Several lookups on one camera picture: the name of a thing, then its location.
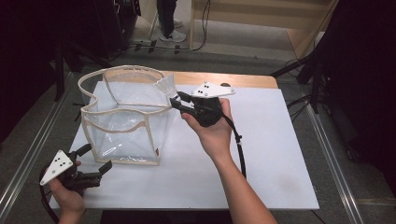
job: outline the white mounting plate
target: white mounting plate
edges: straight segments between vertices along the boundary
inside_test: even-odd
[[[210,82],[205,82],[198,87],[198,89],[193,91],[191,96],[207,99],[231,94],[235,94],[235,90],[231,87],[223,87]]]
[[[56,153],[55,157],[53,158],[53,161],[50,164],[49,169],[41,179],[40,185],[41,186],[46,185],[48,182],[50,182],[51,179],[60,175],[65,170],[69,169],[72,165],[73,162],[70,161],[70,159],[66,156],[66,154],[62,150],[59,150],[58,153]]]

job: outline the black pants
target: black pants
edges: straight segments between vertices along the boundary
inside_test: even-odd
[[[157,0],[158,20],[161,23],[163,35],[167,38],[175,29],[174,13],[177,0]]]

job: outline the floor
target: floor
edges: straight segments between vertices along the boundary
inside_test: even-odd
[[[182,19],[184,25],[178,30],[184,34],[190,31],[190,15],[187,13],[190,9],[190,1],[178,1],[176,17]],[[196,21],[196,27],[200,27],[200,21]],[[151,40],[156,40],[159,36],[159,27],[156,27]],[[197,37],[194,46],[200,46],[203,39]],[[132,47],[136,43],[149,44],[149,40],[132,39]],[[175,45],[157,41],[156,46],[173,48]],[[188,47],[188,41],[180,44],[181,48]],[[114,61],[114,65],[119,64],[139,64],[153,65],[150,60],[156,59],[156,68],[180,69],[191,71],[211,71],[237,74],[259,74],[268,75],[275,72],[278,68],[292,63],[295,60],[295,54],[289,42],[288,36],[284,29],[273,27],[260,27],[250,25],[235,25],[225,22],[209,22],[207,25],[207,41],[205,47],[197,51],[196,54],[185,54],[175,56],[171,50],[155,49],[153,53],[147,53],[147,49],[141,49],[138,52],[130,53]],[[202,62],[192,62],[196,57]],[[90,72],[97,67],[89,67],[84,70]],[[310,85],[298,85],[295,76],[298,70],[289,73],[277,79],[279,88],[282,90],[286,104],[300,98],[303,94],[310,92]],[[71,76],[68,79],[70,83],[76,82],[76,77]],[[7,186],[10,179],[18,178],[13,176],[18,172],[18,167],[4,167],[6,164],[19,164],[25,155],[29,154],[31,148],[42,150],[40,160],[50,159],[49,150],[65,149],[73,141],[74,133],[78,127],[77,123],[70,124],[69,120],[76,118],[78,106],[65,110],[61,105],[52,102],[54,88],[43,95],[37,102],[36,106],[29,111],[24,119],[14,130],[13,134],[7,141],[2,143],[0,150],[0,165],[2,165],[1,189]],[[63,104],[80,103],[79,92],[76,86],[70,85],[70,92],[64,99]],[[60,107],[57,124],[54,128],[49,126],[46,139],[35,139],[35,133],[43,132],[40,126],[47,122],[46,116]],[[303,105],[297,105],[290,110],[294,114]],[[304,154],[305,163],[311,176],[314,188],[320,205],[318,211],[273,211],[279,223],[396,223],[396,201],[389,191],[383,176],[370,164],[356,163],[348,159],[346,154],[346,145],[336,131],[325,111],[325,106],[319,107],[319,115],[312,115],[309,107],[294,122],[294,128],[298,135]],[[323,128],[327,141],[318,139],[316,125]],[[44,141],[46,145],[37,143],[31,146],[31,143]],[[23,148],[24,151],[16,152],[15,147]],[[326,156],[329,147],[331,148],[333,160]],[[9,157],[10,151],[15,151],[13,157]],[[21,189],[14,189],[19,193],[18,200],[10,211],[3,210],[2,214],[9,212],[8,218],[0,217],[0,223],[26,223],[34,220],[40,223],[50,223],[49,219],[43,219],[46,214],[43,213],[41,205],[30,205],[30,201],[39,201],[36,192],[36,173],[37,168],[32,171],[26,170],[25,173],[32,172],[21,181],[26,181]],[[339,185],[339,179],[345,185]],[[350,210],[348,207],[355,206],[356,210]],[[87,211],[83,223],[99,223],[101,218],[100,211]],[[181,223],[174,217],[175,223]]]

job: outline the gray carpet floor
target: gray carpet floor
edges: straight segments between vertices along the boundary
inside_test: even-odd
[[[147,49],[128,51],[111,62],[113,65],[136,64],[152,67],[159,70],[216,72],[246,75],[266,75],[282,68],[285,62],[280,60],[265,60],[258,58],[220,55],[213,53],[181,51],[175,54],[172,51],[154,50],[148,53]],[[68,76],[67,95],[60,107],[56,122],[49,130],[49,134],[42,139],[40,152],[31,170],[25,171],[28,176],[21,189],[17,189],[18,197],[7,214],[4,223],[51,223],[40,202],[38,190],[38,176],[45,163],[53,158],[59,149],[68,151],[78,129],[79,106],[82,104],[79,92],[78,79],[92,71],[98,70],[95,64],[87,63],[81,74],[73,73]],[[302,96],[303,91],[309,91],[310,85],[300,86],[294,76],[286,74],[277,79],[278,86],[284,94],[286,104]],[[45,122],[48,113],[53,110],[55,88],[50,88],[22,118],[11,135],[1,144],[0,189],[4,192],[7,184],[12,180],[25,154],[35,141],[36,134]],[[295,105],[290,109],[294,113],[303,106]],[[358,202],[366,199],[394,200],[383,176],[370,164],[350,161],[346,154],[346,145],[332,123],[331,117],[319,107],[319,114],[323,126],[332,146],[335,149],[346,180]],[[349,223],[346,209],[341,200],[339,191],[334,184],[332,173],[325,160],[320,142],[313,128],[308,113],[304,110],[293,122],[308,173],[312,184],[316,188],[320,209],[316,211],[273,211],[279,223]],[[360,203],[359,209],[365,223],[396,223],[394,205],[381,203]],[[83,223],[100,223],[102,211],[87,210]]]

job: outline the hand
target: hand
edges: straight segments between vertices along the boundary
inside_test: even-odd
[[[79,223],[85,211],[85,203],[81,196],[77,192],[65,188],[58,178],[49,182],[49,188],[61,207],[60,223]]]
[[[228,99],[219,100],[224,115],[233,119],[230,101]],[[232,158],[230,152],[232,128],[224,118],[221,118],[215,125],[202,127],[198,121],[188,113],[183,113],[181,117],[186,120],[189,126],[198,134],[205,152],[214,163]]]

